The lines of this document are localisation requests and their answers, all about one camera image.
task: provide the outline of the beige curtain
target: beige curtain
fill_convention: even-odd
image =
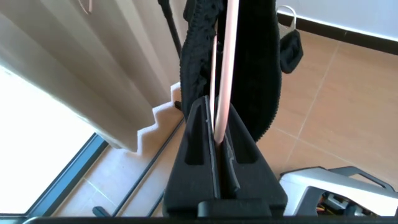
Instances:
[[[184,0],[170,1],[181,41]],[[137,150],[137,130],[170,101],[177,53],[156,0],[0,1],[0,64],[51,94],[115,148]]]

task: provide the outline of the dark brown baseboard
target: dark brown baseboard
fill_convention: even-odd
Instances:
[[[284,26],[291,25],[292,16],[278,13],[278,21]],[[349,44],[354,44],[369,49],[379,50],[381,52],[398,55],[398,42],[374,37],[366,34],[360,34],[349,30],[340,29],[333,26],[319,24],[297,18],[296,28],[313,34],[332,38]]]

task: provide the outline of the white wall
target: white wall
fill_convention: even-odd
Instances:
[[[277,0],[284,4],[304,19],[398,41],[398,0]]]

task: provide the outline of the beige floor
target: beige floor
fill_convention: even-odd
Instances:
[[[353,165],[397,188],[398,56],[301,34],[305,56],[284,75],[277,119],[259,149],[276,175]],[[142,155],[107,149],[54,215],[92,216],[98,205],[112,212],[182,114],[170,107],[156,116],[159,128],[143,135]],[[119,215],[147,214],[167,183],[183,130]]]

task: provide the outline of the sunlight on floor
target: sunlight on floor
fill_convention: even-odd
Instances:
[[[0,213],[25,213],[94,133],[70,109],[0,69]]]

